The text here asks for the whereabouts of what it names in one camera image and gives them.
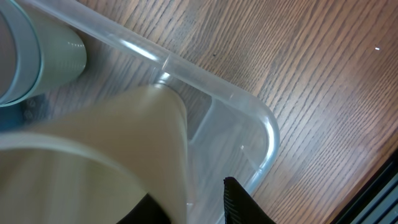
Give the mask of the cream tall cup front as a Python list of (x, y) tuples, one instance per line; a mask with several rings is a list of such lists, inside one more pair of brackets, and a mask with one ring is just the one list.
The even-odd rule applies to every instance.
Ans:
[(187, 111), (167, 86), (1, 134), (2, 223), (116, 223), (145, 195), (187, 222)]

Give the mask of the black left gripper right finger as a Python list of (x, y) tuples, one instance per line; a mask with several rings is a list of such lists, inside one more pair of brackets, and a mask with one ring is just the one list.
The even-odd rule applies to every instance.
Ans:
[(226, 224), (275, 224), (234, 177), (226, 177), (223, 183)]

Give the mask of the blue bowl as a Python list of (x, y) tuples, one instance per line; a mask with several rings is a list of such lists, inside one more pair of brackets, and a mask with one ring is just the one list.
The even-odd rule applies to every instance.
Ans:
[(0, 110), (0, 131), (10, 131), (24, 125), (24, 115), (20, 104), (2, 107)]

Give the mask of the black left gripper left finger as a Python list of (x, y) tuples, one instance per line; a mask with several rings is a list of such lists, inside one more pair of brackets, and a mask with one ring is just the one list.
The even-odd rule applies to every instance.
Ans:
[(146, 194), (140, 202), (117, 224), (171, 224), (160, 205)]

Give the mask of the grey small cup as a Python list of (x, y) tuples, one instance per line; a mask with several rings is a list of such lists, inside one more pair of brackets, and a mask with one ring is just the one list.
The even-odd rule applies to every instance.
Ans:
[(1, 106), (19, 103), (37, 84), (41, 69), (37, 35), (25, 10), (1, 1)]

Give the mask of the green small cup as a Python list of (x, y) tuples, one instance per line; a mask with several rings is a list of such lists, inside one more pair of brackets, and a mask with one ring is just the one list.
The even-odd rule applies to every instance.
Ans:
[(39, 95), (76, 79), (85, 69), (83, 41), (65, 24), (28, 10), (40, 50), (40, 73), (32, 94)]

